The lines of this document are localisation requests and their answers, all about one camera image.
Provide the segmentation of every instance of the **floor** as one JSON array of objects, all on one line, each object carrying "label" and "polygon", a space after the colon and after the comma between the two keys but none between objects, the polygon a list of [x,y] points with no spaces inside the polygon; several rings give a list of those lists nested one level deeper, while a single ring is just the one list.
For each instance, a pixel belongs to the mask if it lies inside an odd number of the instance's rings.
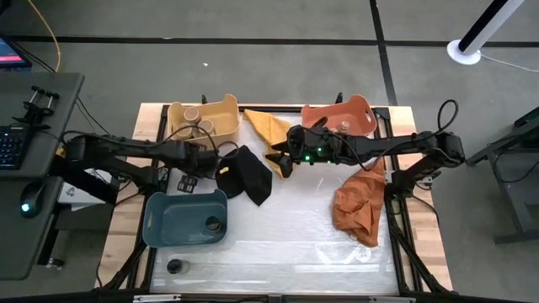
[{"label": "floor", "polygon": [[[196,102],[201,94],[210,101],[233,93],[244,103],[330,104],[338,92],[360,93],[372,105],[411,106],[419,130],[434,130],[440,104],[453,98],[461,110],[450,130],[468,156],[539,105],[539,74],[484,58],[459,66],[446,54],[444,41],[461,38],[490,2],[35,0],[56,35],[87,37],[61,43],[61,70],[86,76],[82,100],[117,135],[132,135],[139,103]],[[382,31],[375,31],[372,8]],[[491,40],[539,41],[537,13],[539,2],[524,2]],[[23,1],[0,18],[0,30],[47,36]],[[128,37],[135,44],[88,37]],[[23,45],[56,64],[52,43]],[[485,47],[483,53],[539,68],[536,48]],[[70,128],[91,130],[79,113]],[[539,242],[493,243],[513,225],[489,165],[445,170],[433,195],[454,289],[537,301]],[[89,290],[104,237],[72,232],[61,272],[36,269],[24,282],[2,282],[1,296]]]}]

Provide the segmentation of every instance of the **teal plastic tray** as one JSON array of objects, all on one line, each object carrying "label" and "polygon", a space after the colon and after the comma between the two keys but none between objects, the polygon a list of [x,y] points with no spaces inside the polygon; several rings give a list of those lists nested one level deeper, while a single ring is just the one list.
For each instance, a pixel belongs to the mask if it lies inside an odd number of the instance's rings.
[{"label": "teal plastic tray", "polygon": [[227,196],[155,193],[147,201],[142,238],[149,247],[214,243],[227,232]]}]

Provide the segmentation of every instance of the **monitor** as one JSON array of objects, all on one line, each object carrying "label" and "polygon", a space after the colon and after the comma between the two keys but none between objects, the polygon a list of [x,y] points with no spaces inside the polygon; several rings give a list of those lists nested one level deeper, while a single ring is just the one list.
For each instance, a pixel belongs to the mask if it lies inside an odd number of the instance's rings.
[{"label": "monitor", "polygon": [[0,69],[31,67],[32,64],[18,53],[5,39],[0,38]]}]

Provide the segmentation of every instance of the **clear plastic sheet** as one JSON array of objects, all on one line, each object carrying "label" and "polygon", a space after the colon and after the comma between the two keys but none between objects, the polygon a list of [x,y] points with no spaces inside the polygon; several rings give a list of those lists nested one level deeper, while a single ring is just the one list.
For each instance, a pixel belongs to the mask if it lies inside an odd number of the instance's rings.
[{"label": "clear plastic sheet", "polygon": [[[302,120],[299,114],[275,116],[292,125]],[[238,145],[247,145],[266,164],[266,145],[246,120],[241,121]],[[223,147],[221,154],[232,149]],[[157,250],[151,292],[396,294],[385,211],[378,247],[365,247],[332,224],[334,191],[358,169],[302,164],[288,179],[273,174],[271,196],[260,207],[245,193],[228,200],[223,240]],[[168,194],[182,194],[176,190],[182,174],[175,169],[171,172]],[[195,193],[210,193],[215,188],[215,181],[204,179]],[[190,262],[190,270],[169,274],[167,263],[173,258]]]}]

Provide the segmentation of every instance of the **yellow cloth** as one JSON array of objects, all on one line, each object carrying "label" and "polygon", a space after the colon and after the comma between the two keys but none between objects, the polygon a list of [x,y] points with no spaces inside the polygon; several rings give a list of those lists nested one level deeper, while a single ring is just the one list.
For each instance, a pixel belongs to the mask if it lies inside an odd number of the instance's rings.
[{"label": "yellow cloth", "polygon": [[276,171],[281,178],[283,178],[280,172],[279,165],[269,161],[265,158],[265,155],[272,153],[279,153],[271,148],[272,145],[286,141],[286,132],[290,129],[290,123],[283,121],[279,118],[275,118],[272,114],[257,112],[249,109],[245,109],[245,117],[251,122],[256,132],[266,143],[268,148],[264,152],[264,159],[269,166]]}]

